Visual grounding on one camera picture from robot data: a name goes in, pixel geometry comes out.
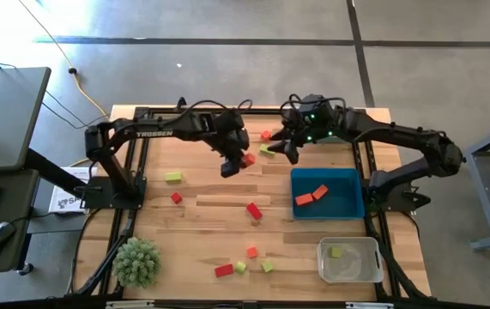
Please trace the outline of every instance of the gray floor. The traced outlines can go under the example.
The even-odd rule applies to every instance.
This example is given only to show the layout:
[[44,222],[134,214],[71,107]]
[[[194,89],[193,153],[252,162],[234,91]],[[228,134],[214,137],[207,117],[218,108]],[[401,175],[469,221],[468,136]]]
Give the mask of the gray floor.
[[[26,3],[59,35],[352,38],[344,0]],[[98,117],[75,89],[55,46],[28,43],[43,33],[18,5],[0,4],[0,19],[5,21],[0,23],[0,61],[51,67],[49,90],[86,120]],[[363,39],[490,40],[490,0],[355,0],[355,5]],[[85,77],[83,87],[107,111],[113,104],[173,104],[180,96],[280,104],[292,92],[340,95],[353,106],[365,106],[353,47],[63,48]],[[463,148],[490,132],[490,49],[366,48],[365,53],[376,106],[389,107],[397,123],[446,130]],[[60,111],[48,98],[45,103]],[[39,115],[32,146],[60,165],[84,157],[82,131],[71,129],[46,109]],[[401,154],[404,162],[420,156],[406,149]],[[490,250],[469,249],[472,239],[487,237],[489,231],[468,167],[455,177],[423,179],[418,185],[433,199],[417,216],[433,295],[490,305]],[[62,295],[75,242],[73,233],[34,238],[29,260],[37,271],[26,277],[0,274],[0,301]]]

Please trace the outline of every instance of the wooden table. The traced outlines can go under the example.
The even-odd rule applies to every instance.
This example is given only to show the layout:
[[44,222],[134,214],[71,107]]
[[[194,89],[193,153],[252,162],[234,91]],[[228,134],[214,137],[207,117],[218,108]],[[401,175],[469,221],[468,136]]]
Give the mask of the wooden table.
[[[114,106],[111,118],[132,118],[136,106]],[[367,109],[378,121],[390,121],[385,108]],[[281,117],[245,115],[249,152],[255,165],[228,179],[220,176],[221,158],[202,142],[157,138],[149,142],[145,174],[146,201],[138,213],[134,235],[151,239],[160,248],[162,269],[158,283],[147,289],[126,288],[126,299],[203,300],[375,300],[373,284],[327,284],[318,275],[316,247],[327,236],[366,236],[363,221],[296,221],[292,217],[290,181],[293,168],[285,155],[259,154],[260,133],[278,130]],[[401,165],[395,146],[374,142],[378,169]],[[140,143],[136,144],[136,169]],[[117,157],[124,162],[126,147]],[[350,144],[307,145],[297,167],[354,167]],[[167,172],[180,171],[181,184],[164,181]],[[184,200],[175,205],[170,195]],[[245,206],[254,202],[263,212],[256,224]],[[388,213],[390,238],[396,260],[425,294],[430,294],[420,243],[414,225],[400,213]],[[113,211],[101,210],[89,223],[78,255],[75,284],[79,288],[106,254]],[[248,259],[255,246],[259,257]],[[269,260],[275,270],[263,273]],[[218,265],[243,261],[244,275],[216,278]],[[390,291],[387,276],[386,291]]]

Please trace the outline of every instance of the blue bin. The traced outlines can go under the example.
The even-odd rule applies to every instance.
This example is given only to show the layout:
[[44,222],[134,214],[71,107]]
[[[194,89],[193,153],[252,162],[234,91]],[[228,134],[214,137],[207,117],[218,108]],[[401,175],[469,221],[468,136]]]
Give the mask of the blue bin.
[[[298,206],[295,198],[325,185],[318,201]],[[353,168],[294,168],[290,172],[293,216],[299,220],[350,220],[365,216],[359,174]]]

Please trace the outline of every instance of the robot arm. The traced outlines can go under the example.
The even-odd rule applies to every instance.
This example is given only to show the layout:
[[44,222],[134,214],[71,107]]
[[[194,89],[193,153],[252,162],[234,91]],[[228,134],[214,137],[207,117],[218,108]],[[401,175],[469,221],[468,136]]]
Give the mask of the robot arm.
[[175,118],[120,118],[92,125],[85,132],[86,153],[91,161],[98,161],[104,167],[115,192],[131,196],[136,187],[115,153],[131,139],[160,137],[207,143],[225,158],[221,164],[221,176],[224,178],[239,172],[243,150],[249,147],[248,134],[238,110],[226,108],[219,115],[214,115],[212,112],[193,112],[189,108]]
[[462,152],[444,132],[381,123],[353,108],[332,107],[330,100],[310,94],[303,101],[296,101],[299,108],[284,110],[283,128],[271,137],[279,142],[268,149],[285,154],[293,164],[299,158],[297,147],[328,136],[338,136],[347,142],[373,140],[420,150],[423,158],[393,171],[372,174],[369,191],[379,197],[387,197],[397,185],[415,179],[458,173]]

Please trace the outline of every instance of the green block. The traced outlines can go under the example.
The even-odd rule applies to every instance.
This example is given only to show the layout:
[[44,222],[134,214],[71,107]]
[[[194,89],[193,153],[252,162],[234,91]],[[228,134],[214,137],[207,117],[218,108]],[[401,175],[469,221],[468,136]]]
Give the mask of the green block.
[[235,272],[236,273],[243,275],[245,273],[245,270],[246,270],[246,264],[245,263],[238,261],[235,264]]
[[270,261],[265,261],[262,263],[263,271],[270,272],[273,270],[273,264]]
[[330,257],[331,258],[341,258],[342,257],[342,250],[338,247],[332,247],[330,248]]
[[166,173],[165,174],[165,181],[181,181],[182,180],[182,173],[181,172],[174,172],[174,173]]
[[263,152],[267,155],[274,155],[275,154],[275,151],[269,151],[268,150],[268,145],[266,145],[266,144],[260,145],[260,152]]

